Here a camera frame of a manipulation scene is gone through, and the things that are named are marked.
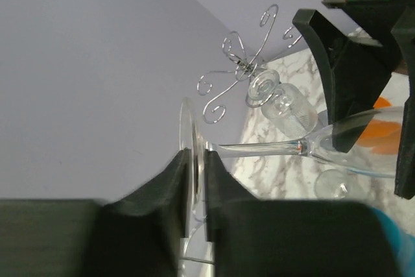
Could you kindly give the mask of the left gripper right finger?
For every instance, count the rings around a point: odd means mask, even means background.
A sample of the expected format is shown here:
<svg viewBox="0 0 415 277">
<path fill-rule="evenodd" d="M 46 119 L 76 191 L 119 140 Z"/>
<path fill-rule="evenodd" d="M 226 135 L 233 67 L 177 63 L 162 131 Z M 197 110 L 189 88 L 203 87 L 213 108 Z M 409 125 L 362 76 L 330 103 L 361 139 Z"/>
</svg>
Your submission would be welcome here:
<svg viewBox="0 0 415 277">
<path fill-rule="evenodd" d="M 206 152 L 215 276 L 402 276 L 379 213 L 353 200 L 265 200 Z"/>
</svg>

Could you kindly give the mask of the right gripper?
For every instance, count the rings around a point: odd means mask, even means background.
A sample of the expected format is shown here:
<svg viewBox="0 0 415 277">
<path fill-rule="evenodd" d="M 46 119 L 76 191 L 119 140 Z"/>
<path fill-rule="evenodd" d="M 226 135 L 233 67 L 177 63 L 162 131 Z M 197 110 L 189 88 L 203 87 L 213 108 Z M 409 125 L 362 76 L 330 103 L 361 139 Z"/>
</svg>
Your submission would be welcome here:
<svg viewBox="0 0 415 277">
<path fill-rule="evenodd" d="M 333 148 L 348 152 L 354 146 L 363 126 L 348 130 L 340 122 L 371 110 L 391 71 L 408 75 L 394 193 L 410 200 L 414 197 L 414 0 L 323 0 L 323 4 L 342 9 L 379 42 L 345 35 L 315 9 L 299 9 L 292 19 L 318 67 Z"/>
</svg>

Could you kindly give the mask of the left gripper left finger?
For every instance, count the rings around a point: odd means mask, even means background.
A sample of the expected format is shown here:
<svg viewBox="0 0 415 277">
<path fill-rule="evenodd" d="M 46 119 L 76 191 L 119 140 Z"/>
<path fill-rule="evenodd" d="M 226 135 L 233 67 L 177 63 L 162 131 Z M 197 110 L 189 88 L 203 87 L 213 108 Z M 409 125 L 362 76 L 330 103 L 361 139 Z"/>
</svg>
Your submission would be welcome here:
<svg viewBox="0 0 415 277">
<path fill-rule="evenodd" d="M 177 276 L 190 152 L 121 200 L 3 199 L 2 276 Z"/>
</svg>

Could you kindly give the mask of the tall clear flute glass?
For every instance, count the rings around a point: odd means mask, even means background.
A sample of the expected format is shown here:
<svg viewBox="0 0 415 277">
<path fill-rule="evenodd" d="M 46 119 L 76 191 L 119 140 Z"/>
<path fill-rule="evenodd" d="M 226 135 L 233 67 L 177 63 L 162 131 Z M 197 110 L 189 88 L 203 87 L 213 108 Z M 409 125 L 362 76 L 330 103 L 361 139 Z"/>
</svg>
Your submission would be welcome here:
<svg viewBox="0 0 415 277">
<path fill-rule="evenodd" d="M 365 129 L 372 119 L 380 121 L 403 122 L 402 106 L 389 106 L 357 113 L 345 118 L 340 124 L 348 130 L 358 126 Z M 193 103 L 185 98 L 180 108 L 180 148 L 190 151 L 188 207 L 195 211 L 202 192 L 201 179 L 205 171 L 207 151 L 216 151 L 223 158 L 247 158 L 256 156 L 303 156 L 318 162 L 345 169 L 351 173 L 376 178 L 393 178 L 396 176 L 396 155 L 371 153 L 370 147 L 361 147 L 357 142 L 348 152 L 339 152 L 333 148 L 333 127 L 312 132 L 303 138 L 271 143 L 245 143 L 235 145 L 218 145 L 206 142 L 200 134 Z"/>
</svg>

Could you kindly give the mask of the small clear wine glass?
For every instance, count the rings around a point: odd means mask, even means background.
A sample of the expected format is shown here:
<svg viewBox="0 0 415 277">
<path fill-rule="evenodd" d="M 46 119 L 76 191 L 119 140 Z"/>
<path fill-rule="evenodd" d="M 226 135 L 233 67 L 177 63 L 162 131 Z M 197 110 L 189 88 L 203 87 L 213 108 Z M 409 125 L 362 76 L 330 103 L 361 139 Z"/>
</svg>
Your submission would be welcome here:
<svg viewBox="0 0 415 277">
<path fill-rule="evenodd" d="M 280 82 L 278 72 L 273 69 L 255 75 L 248 88 L 246 103 L 260 109 L 264 117 L 288 138 L 302 138 L 318 124 L 314 106 L 295 85 Z"/>
</svg>

